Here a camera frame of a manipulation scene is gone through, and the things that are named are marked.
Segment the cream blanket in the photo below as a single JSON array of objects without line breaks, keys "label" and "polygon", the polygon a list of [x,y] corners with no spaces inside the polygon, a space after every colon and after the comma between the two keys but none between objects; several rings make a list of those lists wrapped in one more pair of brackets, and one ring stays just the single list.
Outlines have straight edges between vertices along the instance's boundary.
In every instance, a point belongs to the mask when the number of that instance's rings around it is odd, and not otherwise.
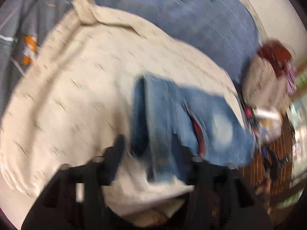
[{"label": "cream blanket", "polygon": [[[1,131],[1,171],[10,187],[36,197],[59,165],[82,165],[129,142],[135,80],[144,72],[219,94],[243,120],[227,73],[199,50],[127,12],[75,0],[46,38],[36,63],[19,82]],[[116,181],[104,189],[123,215],[191,190],[176,178],[148,184],[145,168],[125,153]]]}]

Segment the blue bedsheet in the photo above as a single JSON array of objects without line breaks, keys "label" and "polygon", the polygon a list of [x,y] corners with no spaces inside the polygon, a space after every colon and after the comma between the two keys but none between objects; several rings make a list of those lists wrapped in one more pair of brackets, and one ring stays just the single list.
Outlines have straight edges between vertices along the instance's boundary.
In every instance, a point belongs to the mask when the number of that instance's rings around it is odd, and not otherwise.
[{"label": "blue bedsheet", "polygon": [[239,0],[95,0],[154,23],[198,48],[241,84],[256,53],[258,30]]}]

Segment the purple cloth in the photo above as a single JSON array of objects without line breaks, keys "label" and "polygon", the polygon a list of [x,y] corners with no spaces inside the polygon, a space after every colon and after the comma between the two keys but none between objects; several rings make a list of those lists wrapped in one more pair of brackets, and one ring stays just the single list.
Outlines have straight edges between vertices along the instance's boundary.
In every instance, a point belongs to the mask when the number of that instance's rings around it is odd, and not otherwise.
[{"label": "purple cloth", "polygon": [[294,82],[295,76],[297,74],[296,67],[290,66],[290,64],[287,65],[288,73],[286,74],[287,78],[287,92],[289,95],[292,95],[296,92],[296,85]]}]

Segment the white wall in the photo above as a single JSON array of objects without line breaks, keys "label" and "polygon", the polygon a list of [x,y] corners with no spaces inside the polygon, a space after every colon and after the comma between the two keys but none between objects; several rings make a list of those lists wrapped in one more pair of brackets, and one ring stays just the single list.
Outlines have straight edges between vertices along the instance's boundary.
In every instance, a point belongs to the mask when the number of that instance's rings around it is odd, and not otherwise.
[{"label": "white wall", "polygon": [[249,0],[269,38],[277,38],[292,51],[294,64],[307,56],[307,32],[289,0]]}]

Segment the light blue denim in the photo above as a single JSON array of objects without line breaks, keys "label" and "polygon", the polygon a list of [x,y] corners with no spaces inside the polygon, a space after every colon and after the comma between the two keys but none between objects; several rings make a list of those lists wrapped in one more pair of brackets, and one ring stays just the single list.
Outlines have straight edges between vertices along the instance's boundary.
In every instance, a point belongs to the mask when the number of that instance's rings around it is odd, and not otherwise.
[{"label": "light blue denim", "polygon": [[152,22],[191,44],[240,84],[259,48],[253,17],[239,0],[95,0]]},{"label": "light blue denim", "polygon": [[198,141],[184,104],[203,129],[205,160],[221,166],[252,161],[254,136],[241,127],[224,98],[146,74],[135,86],[131,153],[147,165],[149,181],[169,181],[173,174],[185,181],[174,159],[173,134],[198,155]]}]

